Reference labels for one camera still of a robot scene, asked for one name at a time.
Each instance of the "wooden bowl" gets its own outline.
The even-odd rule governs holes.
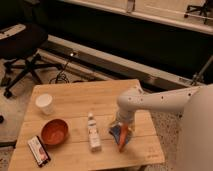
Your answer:
[[[41,138],[44,144],[49,146],[59,145],[68,135],[68,125],[61,119],[49,121],[41,131]]]

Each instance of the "cable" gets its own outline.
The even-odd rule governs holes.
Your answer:
[[[66,74],[63,73],[65,70],[66,70],[66,67],[67,65],[71,62],[71,58],[69,58],[66,62],[66,64],[64,65],[64,67],[62,68],[62,70],[57,74],[56,77],[52,78],[50,81],[49,81],[49,84],[52,84],[53,81],[55,81],[55,84],[58,84],[58,83],[69,83],[69,79],[67,78]]]

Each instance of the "wooden table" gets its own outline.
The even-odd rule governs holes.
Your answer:
[[[138,80],[36,86],[29,101],[9,171],[40,170],[27,140],[35,135],[40,136],[42,127],[55,118],[61,118],[68,123],[70,135],[64,144],[48,150],[52,160],[42,170],[86,171],[164,162],[164,154],[149,111],[137,111],[134,137],[123,153],[118,152],[114,139],[108,133],[108,125],[118,109],[117,96],[136,84],[139,84]],[[54,114],[45,116],[35,106],[36,97],[42,93],[50,93],[53,96]],[[89,111],[95,115],[102,140],[102,151],[98,153],[91,153],[89,150]]]

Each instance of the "chair base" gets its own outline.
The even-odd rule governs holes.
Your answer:
[[[207,21],[207,13],[211,12],[211,8],[208,7],[208,5],[205,3],[203,6],[196,6],[196,5],[188,5],[187,11],[184,15],[184,18],[187,18],[189,13],[197,12],[199,11],[200,16],[204,16],[204,24],[206,24]]]
[[[62,69],[61,64],[50,64],[50,63],[36,64],[37,61],[42,61],[41,56],[39,54],[36,54],[35,57],[31,61],[29,61],[27,59],[24,59],[24,60],[25,60],[25,65],[13,65],[16,61],[18,61],[17,59],[15,59],[11,62],[4,63],[5,72],[7,74],[10,74],[12,72],[12,69],[21,69],[22,70],[16,76],[16,78],[14,80],[12,80],[9,83],[9,85],[6,86],[5,92],[4,92],[4,96],[6,98],[10,98],[12,96],[12,92],[10,91],[10,89],[28,73],[31,73],[35,82],[37,82],[38,84],[42,84],[42,81],[39,78],[39,76],[36,74],[35,70],[41,69],[41,68],[49,68],[49,67],[56,67],[58,70]]]
[[[7,77],[6,75],[1,80],[1,87],[8,86],[10,84],[11,78]]]

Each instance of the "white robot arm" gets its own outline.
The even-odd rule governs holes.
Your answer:
[[[131,123],[138,109],[182,112],[188,100],[201,86],[172,90],[161,93],[144,94],[140,86],[134,86],[123,92],[117,99],[119,110],[117,120]]]
[[[182,111],[175,171],[213,170],[213,84],[154,94],[135,86],[117,103],[116,120],[126,124],[134,121],[137,109]]]

